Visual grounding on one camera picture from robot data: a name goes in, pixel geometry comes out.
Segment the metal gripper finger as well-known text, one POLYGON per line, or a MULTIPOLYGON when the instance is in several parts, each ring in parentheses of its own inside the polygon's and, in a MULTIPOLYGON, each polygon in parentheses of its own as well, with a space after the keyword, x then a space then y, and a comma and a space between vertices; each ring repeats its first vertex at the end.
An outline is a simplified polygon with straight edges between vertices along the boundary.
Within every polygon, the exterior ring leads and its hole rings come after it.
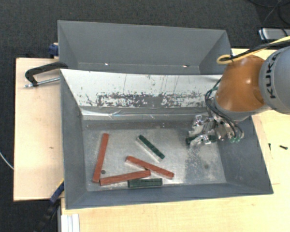
POLYGON ((188 136, 198 135, 203 131, 204 117, 203 115, 196 115, 192 122, 191 130, 188 131, 188 136))
POLYGON ((199 135, 194 137, 190 143, 189 146, 199 146, 199 145, 208 145, 211 144, 211 141, 208 137, 208 135, 199 135))

